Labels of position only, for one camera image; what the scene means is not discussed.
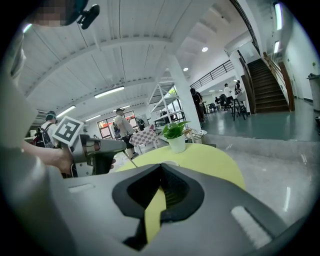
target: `staircase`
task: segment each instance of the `staircase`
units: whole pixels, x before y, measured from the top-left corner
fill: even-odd
[[[270,69],[258,59],[248,64],[257,113],[289,111],[289,106],[280,86]]]

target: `pink checkered chair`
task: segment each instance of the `pink checkered chair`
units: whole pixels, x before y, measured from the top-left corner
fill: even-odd
[[[144,129],[134,133],[130,138],[130,143],[135,147],[138,147],[139,154],[142,155],[140,145],[153,143],[154,147],[157,149],[157,140],[158,136],[152,129]]]

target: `yellow round table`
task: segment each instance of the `yellow round table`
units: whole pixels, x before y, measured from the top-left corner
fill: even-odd
[[[165,161],[174,161],[181,167],[227,180],[243,190],[246,189],[244,178],[235,161],[213,146],[187,143],[185,151],[181,153],[173,153],[170,146],[165,146],[142,154],[133,160],[138,167]],[[127,162],[117,172],[133,168],[135,166],[131,162]],[[165,195],[162,189],[158,189],[144,215],[148,242],[160,230],[160,212],[165,209]]]

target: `white wall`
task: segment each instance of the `white wall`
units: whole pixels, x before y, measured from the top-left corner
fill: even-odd
[[[313,99],[307,79],[310,73],[320,74],[320,60],[317,51],[307,33],[294,18],[292,33],[283,54],[285,67],[293,81],[295,94],[299,98]]]

